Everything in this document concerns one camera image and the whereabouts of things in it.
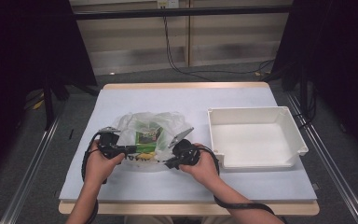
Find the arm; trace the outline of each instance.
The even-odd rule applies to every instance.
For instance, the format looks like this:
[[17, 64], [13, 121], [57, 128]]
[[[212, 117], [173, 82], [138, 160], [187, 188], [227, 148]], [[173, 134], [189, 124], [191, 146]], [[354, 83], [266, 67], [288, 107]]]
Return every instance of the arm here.
[[[218, 175], [209, 153], [201, 151], [200, 160], [194, 166], [180, 165], [180, 169], [193, 177], [224, 203], [251, 203], [249, 199], [226, 184]], [[282, 223], [271, 213], [261, 209], [228, 209], [239, 223]]]
[[84, 178], [83, 188], [76, 201], [75, 207], [72, 210], [66, 223], [85, 223], [91, 216], [98, 193], [100, 192], [103, 181], [110, 176], [113, 169], [124, 159], [124, 154], [108, 160], [103, 156], [101, 151], [97, 148], [97, 142], [91, 146], [89, 160], [86, 167], [86, 176]]

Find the white plastic bin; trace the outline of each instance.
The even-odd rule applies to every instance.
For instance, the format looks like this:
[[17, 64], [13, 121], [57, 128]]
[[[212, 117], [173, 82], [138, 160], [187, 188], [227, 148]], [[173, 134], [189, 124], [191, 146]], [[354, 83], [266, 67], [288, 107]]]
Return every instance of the white plastic bin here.
[[224, 168], [290, 167], [308, 148], [286, 106], [211, 108], [212, 150]]

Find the wooden table edge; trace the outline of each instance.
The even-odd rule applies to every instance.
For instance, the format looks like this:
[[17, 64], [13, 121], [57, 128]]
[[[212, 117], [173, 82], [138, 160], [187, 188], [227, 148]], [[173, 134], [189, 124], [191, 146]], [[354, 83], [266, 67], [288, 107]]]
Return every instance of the wooden table edge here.
[[[266, 203], [277, 216], [311, 217], [319, 213], [317, 201]], [[70, 214], [74, 202], [61, 201], [59, 210]], [[229, 212], [215, 203], [99, 203], [98, 214], [117, 216], [206, 217], [229, 216]]]
[[182, 89], [182, 88], [269, 88], [266, 82], [170, 82], [170, 83], [115, 83], [104, 90]]

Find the person's right hand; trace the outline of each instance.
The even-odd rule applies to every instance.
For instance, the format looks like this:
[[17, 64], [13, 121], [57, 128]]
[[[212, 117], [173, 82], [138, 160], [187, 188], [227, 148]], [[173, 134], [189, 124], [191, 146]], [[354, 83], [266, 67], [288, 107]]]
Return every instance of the person's right hand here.
[[212, 156], [206, 152], [200, 152], [200, 160], [197, 164], [191, 165], [179, 165], [179, 168], [186, 173], [191, 174], [194, 179], [200, 182], [205, 187], [213, 183], [215, 180], [220, 179]]

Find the clear plastic bag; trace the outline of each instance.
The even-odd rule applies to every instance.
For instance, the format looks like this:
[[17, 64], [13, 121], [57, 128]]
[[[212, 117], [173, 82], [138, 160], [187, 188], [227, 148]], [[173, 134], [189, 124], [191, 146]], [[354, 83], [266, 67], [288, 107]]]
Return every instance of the clear plastic bag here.
[[137, 146], [137, 154], [129, 156], [127, 161], [150, 164], [171, 158], [172, 148], [168, 148], [169, 143], [177, 134], [191, 128], [191, 125], [178, 112], [144, 112], [117, 118], [113, 127], [121, 130], [118, 145]]

